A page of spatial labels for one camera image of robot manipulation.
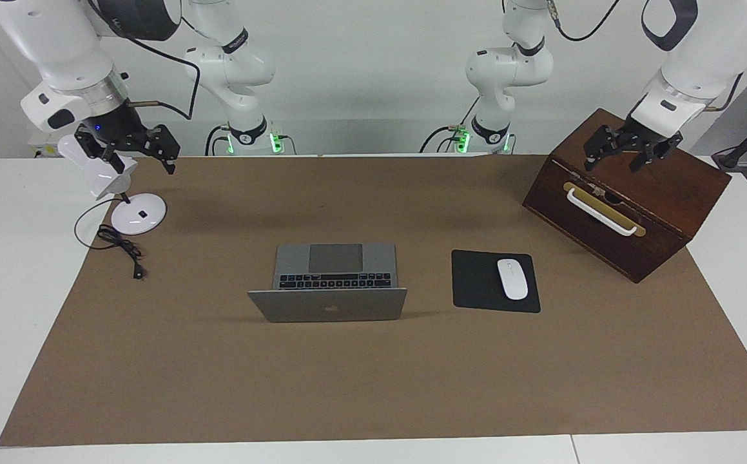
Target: black mouse pad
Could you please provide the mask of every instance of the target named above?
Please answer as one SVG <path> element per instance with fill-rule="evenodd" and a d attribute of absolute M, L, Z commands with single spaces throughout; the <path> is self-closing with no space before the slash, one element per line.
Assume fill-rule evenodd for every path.
<path fill-rule="evenodd" d="M 529 293 L 522 300 L 511 300 L 502 288 L 497 261 L 516 259 L 525 273 Z M 538 313 L 539 293 L 530 255 L 484 253 L 455 249 L 451 253 L 453 304 L 459 308 L 499 309 L 521 313 Z"/>

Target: white drawer handle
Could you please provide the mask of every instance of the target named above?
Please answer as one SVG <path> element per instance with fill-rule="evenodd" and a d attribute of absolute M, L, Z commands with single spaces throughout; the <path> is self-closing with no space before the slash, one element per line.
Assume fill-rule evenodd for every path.
<path fill-rule="evenodd" d="M 574 190 L 576 190 L 576 188 L 571 188 L 570 190 L 568 190 L 568 201 L 573 203 L 575 206 L 577 206 L 577 208 L 582 209 L 582 211 L 585 211 L 589 215 L 592 215 L 592 217 L 598 219 L 603 224 L 606 224 L 606 226 L 613 229 L 614 232 L 617 232 L 617 234 L 623 235 L 623 237 L 630 237 L 633 234 L 635 234 L 635 232 L 637 231 L 636 226 L 634 226 L 630 230 L 623 228 L 623 226 L 620 226 L 620 224 L 615 223 L 613 220 L 611 220 L 606 215 L 592 208 L 592 206 L 586 205 L 585 203 L 582 202 L 582 200 L 579 200 L 579 198 L 575 197 Z"/>

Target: drawer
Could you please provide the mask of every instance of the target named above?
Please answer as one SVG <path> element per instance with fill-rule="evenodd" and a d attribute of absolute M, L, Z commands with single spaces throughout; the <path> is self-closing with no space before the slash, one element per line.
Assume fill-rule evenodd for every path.
<path fill-rule="evenodd" d="M 633 282 L 682 249 L 688 238 L 667 229 L 549 158 L 523 205 Z"/>

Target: white computer mouse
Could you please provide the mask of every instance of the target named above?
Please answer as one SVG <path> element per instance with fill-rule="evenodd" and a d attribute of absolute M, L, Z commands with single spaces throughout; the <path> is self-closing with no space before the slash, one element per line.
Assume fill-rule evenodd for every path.
<path fill-rule="evenodd" d="M 516 259 L 500 259 L 496 266 L 500 269 L 505 296 L 511 300 L 523 300 L 527 296 L 527 280 L 523 266 Z"/>

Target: laptop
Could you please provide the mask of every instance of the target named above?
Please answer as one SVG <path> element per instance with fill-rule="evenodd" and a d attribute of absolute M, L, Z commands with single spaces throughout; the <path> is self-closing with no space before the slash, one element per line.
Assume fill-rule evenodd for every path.
<path fill-rule="evenodd" d="M 273 290 L 247 292 L 270 322 L 396 320 L 407 293 L 388 243 L 283 244 Z"/>

